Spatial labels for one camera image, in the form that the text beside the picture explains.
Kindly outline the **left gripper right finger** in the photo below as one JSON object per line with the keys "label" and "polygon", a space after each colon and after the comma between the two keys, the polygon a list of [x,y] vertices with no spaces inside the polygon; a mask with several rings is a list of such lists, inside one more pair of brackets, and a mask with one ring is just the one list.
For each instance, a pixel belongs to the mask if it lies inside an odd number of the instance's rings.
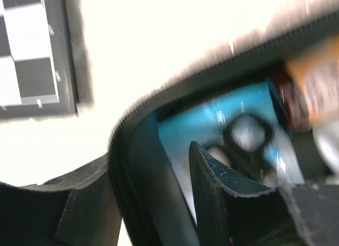
{"label": "left gripper right finger", "polygon": [[201,245],[338,245],[338,186],[269,188],[189,148]]}

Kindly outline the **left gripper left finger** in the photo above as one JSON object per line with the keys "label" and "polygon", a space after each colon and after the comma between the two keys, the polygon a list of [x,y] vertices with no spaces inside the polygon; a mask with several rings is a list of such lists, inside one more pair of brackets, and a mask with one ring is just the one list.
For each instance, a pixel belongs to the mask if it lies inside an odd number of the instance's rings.
{"label": "left gripper left finger", "polygon": [[42,185],[1,183],[1,245],[117,245],[120,226],[106,154]]}

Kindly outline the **red black medicine case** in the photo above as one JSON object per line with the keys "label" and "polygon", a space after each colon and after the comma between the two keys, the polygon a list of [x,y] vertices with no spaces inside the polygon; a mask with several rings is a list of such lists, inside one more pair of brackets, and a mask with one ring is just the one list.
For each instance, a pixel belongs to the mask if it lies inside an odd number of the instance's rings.
{"label": "red black medicine case", "polygon": [[[338,10],[314,16],[250,50],[198,71],[147,99],[123,119],[112,137],[109,170],[134,245],[201,245],[196,213],[191,214],[160,141],[159,124],[227,92],[262,81],[271,82],[289,57],[333,38],[338,39]],[[307,131],[294,132],[283,107],[281,112],[305,182],[265,186],[338,186],[338,176],[323,161],[313,137],[314,126],[338,120],[338,117],[315,124]]]}

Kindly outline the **blue white bandage packet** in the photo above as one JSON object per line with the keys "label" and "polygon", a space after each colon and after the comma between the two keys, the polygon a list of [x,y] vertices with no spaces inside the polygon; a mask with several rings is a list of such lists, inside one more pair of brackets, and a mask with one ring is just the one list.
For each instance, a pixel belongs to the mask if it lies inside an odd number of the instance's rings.
{"label": "blue white bandage packet", "polygon": [[227,92],[158,126],[191,214],[195,214],[189,146],[195,141],[223,164],[269,187],[303,184],[282,104],[270,81]]}

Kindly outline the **amber medicine bottle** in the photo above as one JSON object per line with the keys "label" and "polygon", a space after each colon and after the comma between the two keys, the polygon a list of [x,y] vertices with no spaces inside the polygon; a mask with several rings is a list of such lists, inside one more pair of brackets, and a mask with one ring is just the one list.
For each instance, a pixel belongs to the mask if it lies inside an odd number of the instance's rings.
{"label": "amber medicine bottle", "polygon": [[289,57],[271,83],[294,132],[338,117],[338,39]]}

